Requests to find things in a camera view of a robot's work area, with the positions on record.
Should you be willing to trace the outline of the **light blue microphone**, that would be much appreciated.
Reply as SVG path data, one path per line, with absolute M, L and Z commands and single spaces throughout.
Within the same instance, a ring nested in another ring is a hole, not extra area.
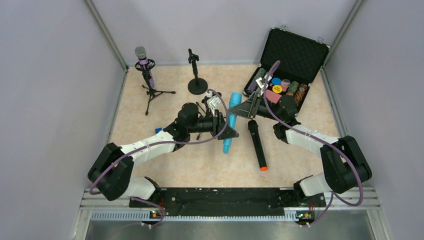
M 233 92 L 231 94 L 231 96 L 230 96 L 230 99 L 229 99 L 229 105 L 228 105 L 229 106 L 229 109 L 232 108 L 232 107 L 235 107 L 236 105 L 240 104 L 241 102 L 242 102 L 242 94 L 241 93 L 237 93 L 237 92 Z M 229 114 L 229 117 L 227 118 L 228 125 L 231 128 L 234 129 L 235 126 L 236 126 L 236 121 L 237 121 L 237 116 L 234 115 L 234 114 L 232 114 L 232 113 L 230 113 Z M 223 151 L 224 154 L 228 154 L 229 153 L 230 147 L 232 145 L 232 141 L 233 141 L 232 138 L 226 138 L 223 141 L 223 149 L 222 149 L 222 151 Z

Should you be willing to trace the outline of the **black microphone orange end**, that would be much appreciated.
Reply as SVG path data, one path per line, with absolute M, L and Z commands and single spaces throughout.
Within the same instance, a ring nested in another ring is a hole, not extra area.
M 267 165 L 266 156 L 264 153 L 264 149 L 263 149 L 263 145 L 262 145 L 262 141 L 261 141 L 261 137 L 259 133 L 259 126 L 254 119 L 250 120 L 247 125 L 251 135 L 259 169 L 262 172 L 267 171 L 268 165 Z

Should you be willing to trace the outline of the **black tripod clip stand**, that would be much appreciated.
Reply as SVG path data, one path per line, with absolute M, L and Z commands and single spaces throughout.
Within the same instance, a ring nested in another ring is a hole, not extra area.
M 195 129 L 198 133 L 197 140 L 200 139 L 200 134 L 210 133 L 212 137 L 215 137 L 218 132 L 214 132 L 214 113 L 206 105 L 206 97 L 201 102 L 195 102 L 199 108 L 198 118 L 195 123 Z

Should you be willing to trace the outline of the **black round-base mic stand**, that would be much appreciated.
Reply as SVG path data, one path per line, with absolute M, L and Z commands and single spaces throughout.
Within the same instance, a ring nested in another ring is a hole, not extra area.
M 200 60 L 199 56 L 192 52 L 192 49 L 188 49 L 188 63 L 192 66 L 192 72 L 194 78 L 188 83 L 188 91 L 193 95 L 204 94 L 208 89 L 208 83 L 205 79 L 198 76 L 197 62 Z

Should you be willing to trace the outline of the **tripod stand with shock mount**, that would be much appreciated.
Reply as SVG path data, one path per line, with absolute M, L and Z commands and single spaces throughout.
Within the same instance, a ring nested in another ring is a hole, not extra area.
M 156 66 L 154 60 L 149 59 L 147 57 L 139 58 L 137 63 L 135 64 L 135 69 L 142 73 L 143 79 L 146 85 L 142 85 L 144 89 L 146 89 L 146 94 L 148 95 L 147 107 L 145 111 L 145 115 L 149 114 L 149 108 L 151 102 L 156 99 L 158 96 L 162 94 L 176 94 L 175 91 L 162 91 L 157 90 L 155 87 L 154 78 L 151 70 Z

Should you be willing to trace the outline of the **purple glitter microphone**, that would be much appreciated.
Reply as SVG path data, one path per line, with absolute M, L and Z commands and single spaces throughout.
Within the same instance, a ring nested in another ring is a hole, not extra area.
M 143 46 L 137 46 L 134 52 L 138 58 L 138 62 L 135 64 L 135 68 L 142 72 L 143 78 L 148 87 L 154 89 L 155 83 L 152 77 L 151 69 L 155 66 L 155 61 L 147 58 L 147 51 Z

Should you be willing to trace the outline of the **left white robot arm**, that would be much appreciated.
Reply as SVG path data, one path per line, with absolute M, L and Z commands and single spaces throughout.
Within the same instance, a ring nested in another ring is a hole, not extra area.
M 108 143 L 88 171 L 87 177 L 108 201 L 120 197 L 135 197 L 158 201 L 160 187 L 149 177 L 136 177 L 136 166 L 160 155 L 173 153 L 190 142 L 191 134 L 210 133 L 212 139 L 226 140 L 239 133 L 226 122 L 219 110 L 208 110 L 199 115 L 199 107 L 192 102 L 181 107 L 176 119 L 155 135 L 134 143 L 118 146 Z

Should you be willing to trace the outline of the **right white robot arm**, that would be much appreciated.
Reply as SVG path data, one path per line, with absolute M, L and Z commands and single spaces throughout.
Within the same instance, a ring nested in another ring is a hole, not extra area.
M 372 178 L 372 170 L 356 139 L 349 135 L 328 136 L 302 125 L 296 120 L 297 102 L 291 95 L 282 95 L 277 103 L 272 103 L 253 93 L 244 102 L 230 107 L 229 112 L 246 119 L 261 116 L 277 120 L 273 126 L 277 139 L 320 157 L 323 172 L 293 185 L 300 198 L 324 192 L 342 194 Z

